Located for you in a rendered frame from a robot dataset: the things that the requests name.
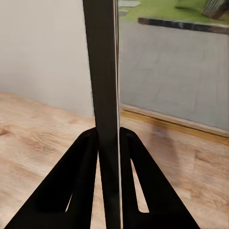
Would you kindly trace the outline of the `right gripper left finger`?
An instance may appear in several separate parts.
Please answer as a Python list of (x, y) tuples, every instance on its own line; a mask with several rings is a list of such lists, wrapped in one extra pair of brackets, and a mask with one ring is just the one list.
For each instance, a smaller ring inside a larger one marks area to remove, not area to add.
[(82, 132), (4, 229), (90, 229), (96, 128)]

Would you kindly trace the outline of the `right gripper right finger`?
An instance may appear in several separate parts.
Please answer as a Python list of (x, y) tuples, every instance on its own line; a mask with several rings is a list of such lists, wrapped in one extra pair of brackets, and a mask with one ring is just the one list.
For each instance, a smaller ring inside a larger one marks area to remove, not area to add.
[[(131, 159), (149, 209), (138, 210)], [(120, 127), (123, 229), (200, 229), (138, 135)]]

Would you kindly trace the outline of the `poster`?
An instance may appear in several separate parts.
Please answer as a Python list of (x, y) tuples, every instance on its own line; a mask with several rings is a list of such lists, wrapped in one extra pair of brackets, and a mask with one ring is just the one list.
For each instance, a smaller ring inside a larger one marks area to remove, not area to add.
[(106, 229), (121, 229), (118, 0), (83, 0)]

